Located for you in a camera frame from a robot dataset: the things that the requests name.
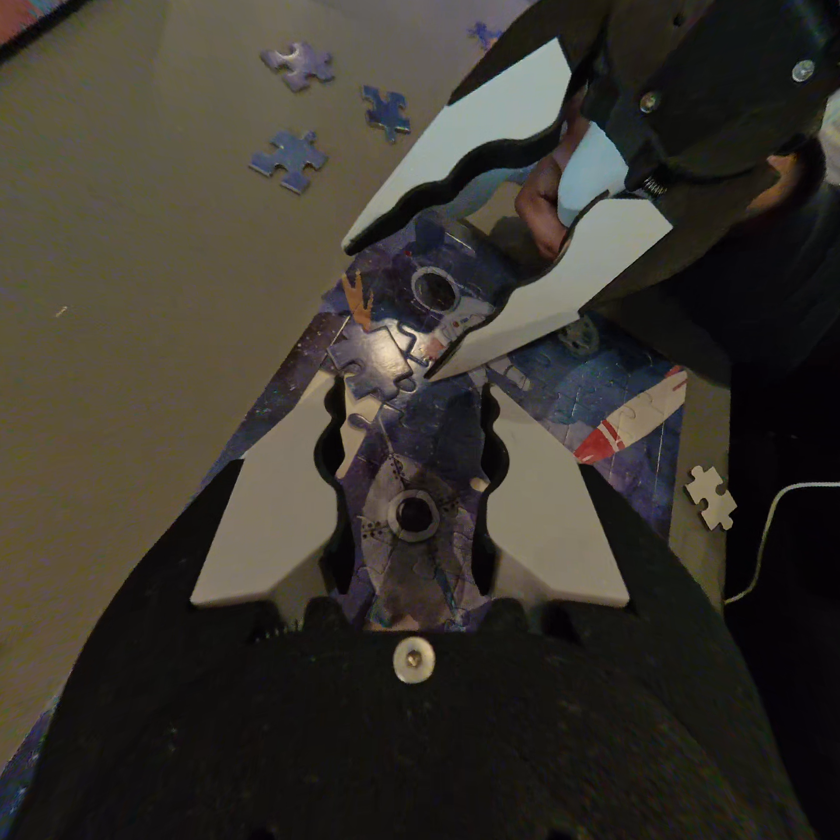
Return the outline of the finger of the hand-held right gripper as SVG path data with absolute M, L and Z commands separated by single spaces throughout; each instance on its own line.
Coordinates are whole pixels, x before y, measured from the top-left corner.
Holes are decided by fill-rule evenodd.
M 671 229 L 649 201 L 604 197 L 593 203 L 574 221 L 562 256 L 452 342 L 426 379 L 440 382 L 462 375 L 569 325 Z
M 445 105 L 345 235 L 354 256 L 417 214 L 452 202 L 479 175 L 518 168 L 550 151 L 572 69 L 553 37 Z

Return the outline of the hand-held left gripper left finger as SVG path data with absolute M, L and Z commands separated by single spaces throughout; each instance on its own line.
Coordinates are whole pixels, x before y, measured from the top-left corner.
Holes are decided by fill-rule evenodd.
M 343 378 L 316 375 L 297 405 L 242 458 L 191 596 L 196 607 L 305 607 L 347 594 L 355 547 L 338 473 Z

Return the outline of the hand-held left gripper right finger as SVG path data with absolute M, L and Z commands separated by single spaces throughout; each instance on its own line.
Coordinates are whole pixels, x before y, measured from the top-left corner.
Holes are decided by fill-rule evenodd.
M 471 571 L 481 594 L 524 607 L 624 607 L 629 594 L 572 454 L 501 388 L 480 399 L 484 445 Z

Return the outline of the space jigsaw puzzle board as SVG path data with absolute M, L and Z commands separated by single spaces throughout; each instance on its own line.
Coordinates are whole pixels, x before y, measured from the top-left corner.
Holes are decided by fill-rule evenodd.
M 242 458 L 298 404 L 316 375 L 340 376 L 327 349 L 348 321 L 365 331 L 387 323 L 416 335 L 410 360 L 417 389 L 390 402 L 356 400 L 345 386 L 347 499 L 355 567 L 347 594 L 330 593 L 349 621 L 385 631 L 416 624 L 469 633 L 487 613 L 471 571 L 476 514 L 487 478 L 481 391 L 507 393 L 583 466 L 598 469 L 648 525 L 668 536 L 687 371 L 591 314 L 468 374 L 424 377 L 468 326 L 486 320 L 522 269 L 490 239 L 442 209 L 427 210 L 398 234 L 359 253 L 325 295 L 264 394 L 249 412 L 201 492 L 135 567 L 91 635 L 125 695 L 151 687 L 154 644 L 173 654 L 189 629 L 244 628 L 257 638 L 280 620 L 267 602 L 191 604 Z

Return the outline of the dark blue puzzle piece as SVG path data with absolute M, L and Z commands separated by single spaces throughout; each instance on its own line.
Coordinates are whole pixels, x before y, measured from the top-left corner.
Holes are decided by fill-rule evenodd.
M 417 337 L 387 323 L 371 331 L 348 321 L 327 349 L 356 400 L 372 396 L 388 403 L 417 390 L 417 373 L 410 361 Z

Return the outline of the person's right forearm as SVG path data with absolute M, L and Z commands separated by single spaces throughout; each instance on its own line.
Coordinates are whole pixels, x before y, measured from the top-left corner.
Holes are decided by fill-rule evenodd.
M 768 164 L 776 174 L 775 183 L 756 196 L 745 208 L 743 222 L 770 214 L 787 204 L 796 195 L 802 179 L 807 174 L 807 165 L 802 163 L 798 153 L 771 156 L 768 158 Z

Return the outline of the person's right hand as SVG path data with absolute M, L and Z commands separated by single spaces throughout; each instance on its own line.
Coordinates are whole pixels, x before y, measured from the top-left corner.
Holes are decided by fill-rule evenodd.
M 515 210 L 532 235 L 539 255 L 555 261 L 565 249 L 568 227 L 559 218 L 560 182 L 565 167 L 582 142 L 589 121 L 568 119 L 558 147 L 531 170 L 514 203 Z

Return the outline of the pale grey puzzle piece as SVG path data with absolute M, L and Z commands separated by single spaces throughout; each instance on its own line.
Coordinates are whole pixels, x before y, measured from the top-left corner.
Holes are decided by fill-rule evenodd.
M 689 471 L 690 481 L 685 490 L 692 503 L 698 507 L 699 515 L 708 530 L 728 531 L 732 528 L 732 513 L 737 509 L 730 490 L 721 490 L 723 478 L 714 467 L 705 469 L 700 465 Z

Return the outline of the illustrated puzzle box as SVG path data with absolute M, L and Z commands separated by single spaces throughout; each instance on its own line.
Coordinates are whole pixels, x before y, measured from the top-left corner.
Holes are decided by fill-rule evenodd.
M 59 26 L 87 1 L 2 1 L 1 63 Z

